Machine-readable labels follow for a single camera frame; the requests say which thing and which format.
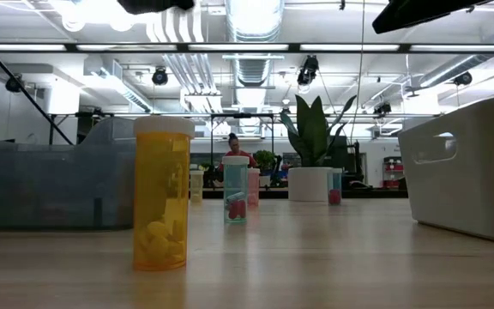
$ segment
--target wall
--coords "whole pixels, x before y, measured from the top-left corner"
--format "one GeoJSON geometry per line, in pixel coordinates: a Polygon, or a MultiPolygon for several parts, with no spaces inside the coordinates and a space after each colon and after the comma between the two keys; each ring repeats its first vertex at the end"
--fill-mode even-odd
{"type": "MultiPolygon", "coordinates": [[[[269,140],[241,141],[241,149],[248,153],[255,153],[257,150],[272,150],[272,143],[269,140]]],[[[230,149],[226,140],[215,141],[213,144],[214,153],[226,153],[230,149]]],[[[367,160],[367,184],[374,187],[382,186],[383,181],[383,158],[388,156],[401,156],[400,145],[397,140],[381,141],[359,141],[359,151],[365,153],[367,160]]],[[[211,143],[208,140],[193,140],[191,143],[192,153],[210,153],[211,143]]],[[[274,141],[274,152],[277,155],[295,152],[287,140],[274,141]]]]}
{"type": "Polygon", "coordinates": [[[6,139],[47,144],[49,124],[23,94],[8,92],[0,82],[0,140],[6,139]]]}

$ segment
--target wooden table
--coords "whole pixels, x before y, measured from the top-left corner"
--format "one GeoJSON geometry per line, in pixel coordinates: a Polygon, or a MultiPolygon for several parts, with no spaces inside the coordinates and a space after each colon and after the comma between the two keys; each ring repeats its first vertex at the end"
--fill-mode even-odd
{"type": "Polygon", "coordinates": [[[131,231],[0,233],[0,309],[494,308],[494,243],[424,227],[407,200],[190,210],[186,268],[131,269],[131,231]]]}

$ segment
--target person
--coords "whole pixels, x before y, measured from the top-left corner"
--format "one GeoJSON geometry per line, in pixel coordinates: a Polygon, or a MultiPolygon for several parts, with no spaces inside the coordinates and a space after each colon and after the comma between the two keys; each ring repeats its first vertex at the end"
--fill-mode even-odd
{"type": "MultiPolygon", "coordinates": [[[[224,156],[229,156],[229,155],[241,155],[249,158],[249,167],[256,167],[256,161],[255,158],[253,158],[252,155],[244,152],[243,150],[239,149],[239,139],[238,137],[230,133],[228,135],[228,146],[230,146],[230,151],[228,153],[224,154],[224,156]]],[[[224,166],[222,165],[222,162],[219,165],[219,171],[224,171],[224,166]]]]}

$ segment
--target ceiling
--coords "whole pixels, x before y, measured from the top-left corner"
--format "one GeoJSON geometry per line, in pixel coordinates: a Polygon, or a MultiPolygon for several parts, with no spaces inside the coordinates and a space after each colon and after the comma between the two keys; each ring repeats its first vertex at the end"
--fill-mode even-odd
{"type": "MultiPolygon", "coordinates": [[[[344,11],[338,10],[337,3],[339,2],[286,0],[278,41],[287,43],[358,43],[362,40],[371,43],[494,43],[491,39],[494,36],[494,2],[476,9],[471,14],[464,11],[456,12],[417,27],[377,35],[371,23],[387,2],[388,0],[366,0],[364,12],[364,6],[360,0],[348,0],[344,11]]],[[[222,14],[224,8],[224,0],[202,2],[202,32],[206,41],[228,41],[226,16],[222,14]]],[[[51,10],[52,6],[47,1],[0,1],[0,42],[140,43],[150,41],[146,35],[146,25],[143,23],[137,23],[125,32],[115,31],[108,24],[87,24],[81,31],[70,32],[63,28],[62,16],[51,10]]],[[[175,21],[175,26],[178,33],[177,21],[175,21]]],[[[4,54],[1,58],[8,64],[51,64],[83,83],[85,88],[89,88],[89,94],[81,96],[82,104],[101,106],[107,111],[129,112],[130,105],[127,100],[116,91],[98,85],[92,76],[84,75],[83,67],[87,56],[88,54],[4,54]]],[[[231,61],[224,60],[222,56],[222,54],[212,53],[208,54],[208,59],[217,89],[222,94],[221,105],[226,109],[235,102],[232,87],[236,85],[236,82],[231,61]]],[[[290,104],[294,106],[295,94],[298,92],[295,84],[296,75],[306,56],[307,54],[285,54],[283,59],[274,60],[269,80],[271,89],[266,92],[264,98],[266,110],[281,109],[284,99],[289,99],[290,104]]],[[[178,104],[181,87],[172,72],[167,71],[170,75],[169,82],[165,86],[154,86],[151,82],[155,67],[166,65],[161,54],[124,53],[102,57],[105,61],[119,62],[123,67],[124,80],[136,92],[148,98],[156,110],[163,112],[183,110],[178,104]]],[[[457,56],[321,54],[317,55],[317,58],[320,64],[320,74],[310,85],[310,92],[302,96],[307,101],[321,96],[325,109],[332,112],[335,107],[340,109],[337,106],[344,104],[349,97],[357,93],[360,95],[359,104],[369,111],[377,103],[371,103],[371,98],[390,86],[391,82],[397,82],[407,75],[428,74],[457,56]]],[[[430,98],[436,97],[438,100],[438,105],[432,107],[434,110],[428,111],[445,112],[494,95],[494,58],[470,69],[470,72],[473,74],[474,81],[469,86],[460,86],[457,89],[452,84],[441,84],[419,91],[420,94],[428,95],[430,98]]],[[[393,108],[401,111],[403,108],[401,100],[393,102],[393,108]]]]}

